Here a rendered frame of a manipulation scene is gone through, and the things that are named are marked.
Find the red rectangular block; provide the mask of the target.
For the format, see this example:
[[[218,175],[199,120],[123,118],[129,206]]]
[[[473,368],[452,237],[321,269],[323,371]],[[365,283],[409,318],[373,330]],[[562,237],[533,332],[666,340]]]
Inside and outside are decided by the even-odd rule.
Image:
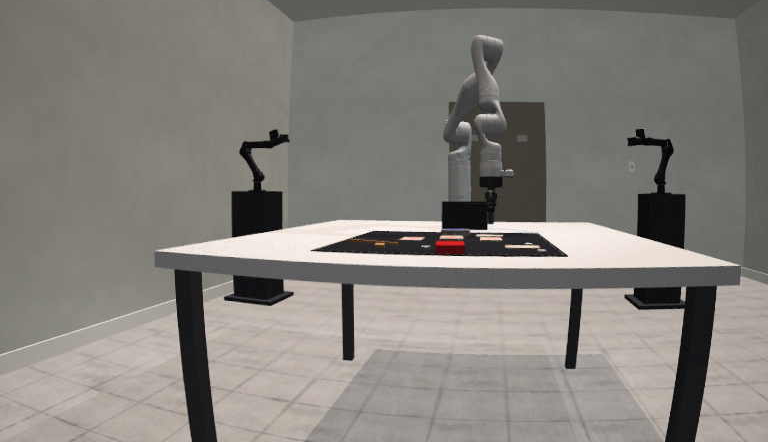
[[[458,241],[446,245],[451,241],[437,241],[436,254],[465,254],[465,245],[463,241]]]

